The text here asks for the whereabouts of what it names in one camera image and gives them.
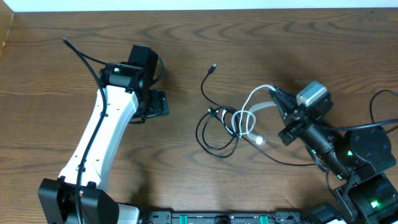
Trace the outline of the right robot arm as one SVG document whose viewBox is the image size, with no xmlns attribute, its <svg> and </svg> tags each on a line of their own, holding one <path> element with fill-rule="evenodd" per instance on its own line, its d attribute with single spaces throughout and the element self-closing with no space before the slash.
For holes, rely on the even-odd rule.
<svg viewBox="0 0 398 224">
<path fill-rule="evenodd" d="M 346 223 L 396 223 L 397 190 L 385 170 L 397 162 L 391 142 L 380 127 L 335 128 L 325 119 L 333 106 L 329 92 L 313 103 L 298 103 L 280 88 L 269 92 L 285 128 L 279 133 L 288 146 L 300 139 L 320 168 L 327 168 L 345 184 L 331 192 Z"/>
</svg>

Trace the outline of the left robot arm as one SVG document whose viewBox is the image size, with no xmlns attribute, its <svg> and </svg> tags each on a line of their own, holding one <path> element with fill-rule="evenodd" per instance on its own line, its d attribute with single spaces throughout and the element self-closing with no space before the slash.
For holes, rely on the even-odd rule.
<svg viewBox="0 0 398 224">
<path fill-rule="evenodd" d="M 134 45 L 127 61 L 106 63 L 94 74 L 95 107 L 72 157 L 57 179 L 44 179 L 38 196 L 48 223 L 142 223 L 140 210 L 107 193 L 121 138 L 129 124 L 167 116 L 163 91 L 153 88 L 161 58 L 150 47 Z"/>
</svg>

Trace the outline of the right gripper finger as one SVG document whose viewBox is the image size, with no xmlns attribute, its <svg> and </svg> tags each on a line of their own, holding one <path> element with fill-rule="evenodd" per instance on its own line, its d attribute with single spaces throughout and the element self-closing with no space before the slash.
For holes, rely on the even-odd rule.
<svg viewBox="0 0 398 224">
<path fill-rule="evenodd" d="M 274 103 L 277 105 L 284 124 L 290 124 L 299 120 L 299 117 L 295 113 L 298 106 L 294 99 L 274 99 Z"/>
<path fill-rule="evenodd" d="M 295 95 L 283 89 L 276 88 L 275 90 L 270 90 L 269 96 L 277 105 L 283 108 L 295 108 L 297 106 Z"/>
</svg>

